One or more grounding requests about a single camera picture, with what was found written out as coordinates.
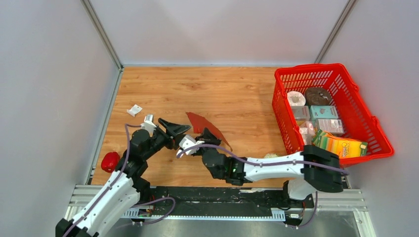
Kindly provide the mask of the red paper box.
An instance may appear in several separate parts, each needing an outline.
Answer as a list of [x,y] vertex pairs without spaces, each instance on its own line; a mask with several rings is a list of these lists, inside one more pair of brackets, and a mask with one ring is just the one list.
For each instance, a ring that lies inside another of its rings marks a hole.
[[233,148],[227,142],[222,132],[209,120],[193,112],[186,112],[186,115],[193,127],[194,133],[202,133],[204,129],[207,128],[217,139],[220,139],[222,142],[224,142],[230,148],[230,151],[233,151]]

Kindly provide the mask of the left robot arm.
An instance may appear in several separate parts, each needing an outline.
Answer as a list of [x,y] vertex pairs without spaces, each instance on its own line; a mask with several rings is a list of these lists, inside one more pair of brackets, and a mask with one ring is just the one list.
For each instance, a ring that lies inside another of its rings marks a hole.
[[179,138],[191,129],[152,115],[129,133],[125,124],[127,148],[108,181],[91,201],[72,219],[61,219],[55,227],[57,237],[103,237],[120,217],[135,204],[144,205],[151,198],[150,183],[142,178],[147,160],[163,148],[176,150]]

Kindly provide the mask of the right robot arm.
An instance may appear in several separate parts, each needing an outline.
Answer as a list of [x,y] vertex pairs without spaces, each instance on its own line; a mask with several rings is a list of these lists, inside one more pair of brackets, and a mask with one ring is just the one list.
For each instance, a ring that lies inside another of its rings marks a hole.
[[313,145],[302,151],[271,158],[239,157],[225,150],[220,153],[221,140],[207,128],[194,140],[198,146],[191,154],[201,156],[212,178],[242,186],[265,179],[288,178],[283,184],[282,201],[289,207],[296,206],[308,195],[320,191],[343,191],[338,155]]

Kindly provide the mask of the grey small box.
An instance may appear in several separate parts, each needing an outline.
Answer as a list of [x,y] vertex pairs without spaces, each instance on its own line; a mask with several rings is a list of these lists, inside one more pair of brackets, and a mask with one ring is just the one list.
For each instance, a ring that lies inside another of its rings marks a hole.
[[291,106],[291,109],[297,125],[302,125],[311,120],[308,106]]

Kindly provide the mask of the teal carton box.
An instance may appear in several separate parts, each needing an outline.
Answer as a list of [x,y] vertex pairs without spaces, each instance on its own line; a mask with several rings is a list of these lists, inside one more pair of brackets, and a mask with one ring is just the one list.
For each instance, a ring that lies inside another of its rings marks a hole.
[[310,106],[310,118],[317,119],[339,119],[337,109],[335,106]]

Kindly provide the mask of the pink white carton box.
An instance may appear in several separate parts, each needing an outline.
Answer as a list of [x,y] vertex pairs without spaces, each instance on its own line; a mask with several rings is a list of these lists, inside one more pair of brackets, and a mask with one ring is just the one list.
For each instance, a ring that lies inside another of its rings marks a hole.
[[343,124],[340,119],[317,119],[316,128],[331,133],[333,135],[344,134]]

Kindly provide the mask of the green cabbage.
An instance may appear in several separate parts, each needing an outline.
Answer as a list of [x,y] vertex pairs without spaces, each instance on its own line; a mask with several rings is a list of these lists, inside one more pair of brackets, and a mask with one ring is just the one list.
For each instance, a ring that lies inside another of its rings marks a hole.
[[269,154],[266,154],[263,158],[277,158],[277,157],[281,157],[281,156],[275,153],[269,153]]

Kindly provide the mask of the red round object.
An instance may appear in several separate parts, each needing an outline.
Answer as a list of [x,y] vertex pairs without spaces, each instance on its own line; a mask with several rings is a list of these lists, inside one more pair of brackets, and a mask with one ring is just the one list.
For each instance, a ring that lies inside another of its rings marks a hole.
[[120,155],[118,154],[118,152],[108,152],[104,156],[100,167],[103,171],[107,173],[112,173],[115,170],[119,160]]

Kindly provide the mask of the white tissue roll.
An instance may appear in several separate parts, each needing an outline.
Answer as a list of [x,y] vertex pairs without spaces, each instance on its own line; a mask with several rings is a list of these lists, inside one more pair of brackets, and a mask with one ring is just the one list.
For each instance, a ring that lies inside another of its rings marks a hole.
[[298,91],[289,91],[287,93],[287,100],[290,106],[305,106],[306,99],[304,95]]

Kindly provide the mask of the pink white packet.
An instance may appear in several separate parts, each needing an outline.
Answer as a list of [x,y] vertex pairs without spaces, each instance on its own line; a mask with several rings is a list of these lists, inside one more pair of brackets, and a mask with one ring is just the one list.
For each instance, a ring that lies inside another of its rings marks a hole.
[[316,131],[311,121],[304,121],[299,125],[299,132],[302,136],[304,145],[311,145]]

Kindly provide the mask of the brown round package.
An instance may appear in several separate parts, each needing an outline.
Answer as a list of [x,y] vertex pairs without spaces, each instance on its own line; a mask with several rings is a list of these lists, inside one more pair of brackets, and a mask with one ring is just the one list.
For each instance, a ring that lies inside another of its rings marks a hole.
[[332,101],[331,94],[321,87],[309,87],[304,96],[308,106],[327,106]]

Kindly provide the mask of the red plastic shopping basket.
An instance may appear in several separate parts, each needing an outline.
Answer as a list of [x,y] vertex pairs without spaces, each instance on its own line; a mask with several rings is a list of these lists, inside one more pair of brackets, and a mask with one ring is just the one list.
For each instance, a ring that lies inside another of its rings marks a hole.
[[366,155],[355,158],[342,158],[340,165],[349,167],[379,158],[389,158],[395,150],[383,131],[379,120],[372,115],[359,93],[359,86],[353,81],[343,64],[306,64],[275,71],[275,87],[272,108],[288,154],[301,151],[303,139],[297,129],[287,93],[304,93],[308,88],[326,89],[332,96],[343,123],[343,136],[367,142]]

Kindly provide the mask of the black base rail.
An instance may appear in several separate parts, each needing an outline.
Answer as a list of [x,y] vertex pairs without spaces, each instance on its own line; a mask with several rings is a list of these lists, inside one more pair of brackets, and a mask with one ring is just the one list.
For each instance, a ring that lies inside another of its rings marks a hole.
[[304,226],[317,211],[317,198],[289,199],[282,188],[165,187],[129,209],[134,222],[164,220],[273,221]]

